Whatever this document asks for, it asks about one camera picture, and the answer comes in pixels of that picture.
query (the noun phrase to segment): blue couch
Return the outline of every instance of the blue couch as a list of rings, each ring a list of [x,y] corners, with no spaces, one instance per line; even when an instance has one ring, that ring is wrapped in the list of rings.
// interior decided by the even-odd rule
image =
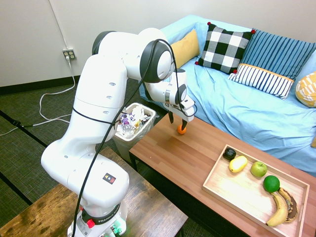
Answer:
[[[200,55],[207,35],[207,22],[228,31],[251,31],[195,15],[184,17],[162,29],[170,44],[195,29]],[[196,117],[240,140],[316,177],[316,109],[295,96],[296,83],[316,71],[316,52],[303,66],[288,97],[278,97],[228,80],[228,74],[195,65],[195,57],[181,68],[187,72],[188,95],[196,102]],[[148,100],[143,86],[140,95]]]

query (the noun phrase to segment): red button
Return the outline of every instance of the red button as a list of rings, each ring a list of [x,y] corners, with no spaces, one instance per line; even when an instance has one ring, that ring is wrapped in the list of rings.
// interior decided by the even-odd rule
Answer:
[[[92,227],[95,226],[95,223],[93,222],[92,219],[90,219],[90,220],[87,221],[87,225],[88,225],[88,227],[91,229]]]

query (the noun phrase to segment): wooden tray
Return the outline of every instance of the wooden tray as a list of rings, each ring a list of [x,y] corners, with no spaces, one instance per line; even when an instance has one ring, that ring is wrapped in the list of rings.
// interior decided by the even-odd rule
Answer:
[[[248,164],[242,171],[232,173],[229,170],[229,161],[223,157],[226,148],[234,149],[237,154],[236,157],[243,155],[248,159]],[[259,160],[226,145],[202,189],[279,237],[300,237],[304,224],[309,184],[268,164],[266,164],[268,167],[267,174],[262,178],[257,178],[250,172],[252,164],[256,161]],[[293,222],[283,223],[275,227],[266,226],[265,223],[277,210],[272,195],[263,188],[263,181],[268,175],[279,178],[280,186],[289,191],[298,203],[299,215]]]

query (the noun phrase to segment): wooden side table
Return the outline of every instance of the wooden side table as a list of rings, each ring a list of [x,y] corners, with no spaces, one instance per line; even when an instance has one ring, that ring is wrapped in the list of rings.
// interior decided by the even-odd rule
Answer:
[[[110,148],[100,154],[129,174],[127,231],[124,237],[174,237],[187,216],[148,183]],[[77,195],[61,184],[0,229],[0,237],[66,237],[77,204]]]

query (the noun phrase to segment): green apple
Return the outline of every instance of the green apple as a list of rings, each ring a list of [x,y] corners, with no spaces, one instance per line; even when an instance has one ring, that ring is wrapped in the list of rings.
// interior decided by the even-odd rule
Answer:
[[[261,161],[256,161],[252,164],[250,171],[254,176],[262,177],[267,173],[268,168]]]

